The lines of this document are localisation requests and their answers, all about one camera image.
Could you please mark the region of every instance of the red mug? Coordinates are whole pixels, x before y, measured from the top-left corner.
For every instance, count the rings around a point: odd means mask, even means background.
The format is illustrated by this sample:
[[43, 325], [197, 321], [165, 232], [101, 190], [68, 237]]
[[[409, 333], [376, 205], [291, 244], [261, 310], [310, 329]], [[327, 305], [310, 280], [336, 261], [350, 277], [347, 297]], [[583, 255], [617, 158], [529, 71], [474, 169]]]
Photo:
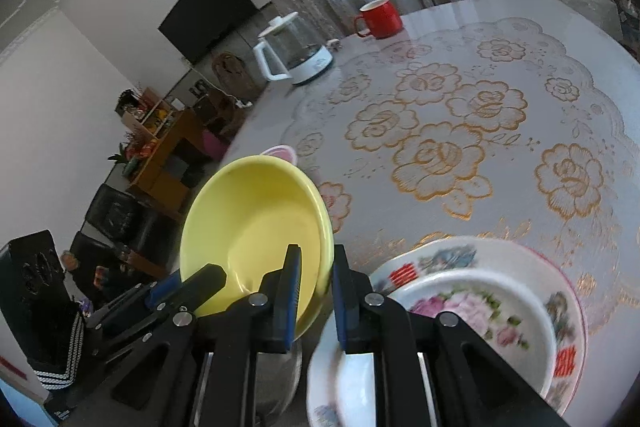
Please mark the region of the red mug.
[[[358, 31], [358, 19], [363, 19], [369, 27], [369, 33]], [[353, 20], [353, 29], [359, 37], [373, 35], [385, 39], [402, 30], [402, 19], [390, 0], [375, 0], [360, 8], [360, 15]]]

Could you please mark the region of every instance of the floral tablecloth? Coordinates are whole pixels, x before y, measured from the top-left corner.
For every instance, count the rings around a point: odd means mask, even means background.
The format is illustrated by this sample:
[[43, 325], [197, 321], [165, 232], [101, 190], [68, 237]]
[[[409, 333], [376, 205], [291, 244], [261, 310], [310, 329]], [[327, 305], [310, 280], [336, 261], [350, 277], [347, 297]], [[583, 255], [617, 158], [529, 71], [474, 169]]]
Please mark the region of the floral tablecloth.
[[556, 0], [470, 0], [404, 22], [393, 39], [346, 39], [306, 86], [271, 86], [227, 158], [293, 146], [356, 269], [448, 235], [543, 253], [575, 285], [594, 344], [566, 418], [601, 425], [640, 368], [613, 341], [638, 327], [597, 341], [620, 307], [640, 307], [639, 149], [625, 134], [639, 113], [616, 105], [640, 100], [638, 65]]

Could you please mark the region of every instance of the white plate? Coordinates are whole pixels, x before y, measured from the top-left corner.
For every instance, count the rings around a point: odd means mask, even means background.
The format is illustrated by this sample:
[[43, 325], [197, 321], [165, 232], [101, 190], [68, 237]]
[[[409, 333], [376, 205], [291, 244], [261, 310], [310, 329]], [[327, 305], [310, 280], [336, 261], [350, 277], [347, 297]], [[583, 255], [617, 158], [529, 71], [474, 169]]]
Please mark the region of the white plate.
[[[558, 413], [564, 413], [580, 380], [587, 336], [580, 304], [571, 284], [545, 257], [510, 241], [452, 237], [428, 243], [388, 261], [375, 270], [370, 279], [376, 291], [389, 295], [420, 277], [444, 270], [469, 267], [481, 268], [515, 279], [524, 284], [545, 306], [554, 325], [557, 344], [556, 367], [546, 400]], [[306, 407], [312, 427], [342, 425], [337, 409], [340, 402], [338, 371], [340, 365], [345, 363], [357, 364], [363, 368], [357, 372], [357, 378], [354, 377], [350, 381], [353, 401], [350, 401], [351, 410], [348, 415], [354, 414], [354, 407], [360, 408], [363, 418], [367, 415], [367, 409], [363, 408], [362, 403], [367, 399], [366, 382], [372, 378], [372, 365], [364, 358], [358, 360], [357, 357], [370, 355], [345, 357], [338, 345], [335, 319], [332, 315], [322, 330], [308, 369]]]

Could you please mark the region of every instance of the metal bolt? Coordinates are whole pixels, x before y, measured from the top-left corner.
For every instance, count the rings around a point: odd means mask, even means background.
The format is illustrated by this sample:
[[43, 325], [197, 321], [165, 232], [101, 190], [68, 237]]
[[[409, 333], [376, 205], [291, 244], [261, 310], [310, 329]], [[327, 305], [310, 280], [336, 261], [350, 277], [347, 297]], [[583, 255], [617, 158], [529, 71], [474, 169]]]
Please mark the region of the metal bolt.
[[382, 306], [382, 303], [385, 301], [385, 298], [379, 293], [367, 293], [364, 296], [364, 301], [369, 306]]
[[189, 324], [191, 324], [192, 320], [193, 315], [191, 315], [190, 312], [178, 312], [174, 315], [174, 324], [179, 328], [188, 326]]
[[264, 306], [269, 301], [269, 298], [264, 293], [252, 293], [249, 295], [249, 304], [251, 306]]
[[439, 319], [440, 323], [447, 328], [453, 328], [458, 325], [458, 316], [455, 313], [441, 313]]

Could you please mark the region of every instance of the red symbol on plate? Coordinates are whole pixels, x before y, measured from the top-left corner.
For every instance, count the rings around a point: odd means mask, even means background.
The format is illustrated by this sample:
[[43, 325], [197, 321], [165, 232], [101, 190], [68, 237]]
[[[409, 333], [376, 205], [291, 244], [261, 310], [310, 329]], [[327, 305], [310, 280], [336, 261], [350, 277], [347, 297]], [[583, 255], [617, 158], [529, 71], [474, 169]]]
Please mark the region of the red symbol on plate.
[[575, 346], [565, 347], [556, 356], [554, 377], [568, 377], [575, 369]]
[[396, 288], [404, 286], [414, 279], [418, 279], [418, 273], [415, 270], [414, 263], [403, 264], [389, 274], [389, 279], [391, 279]]

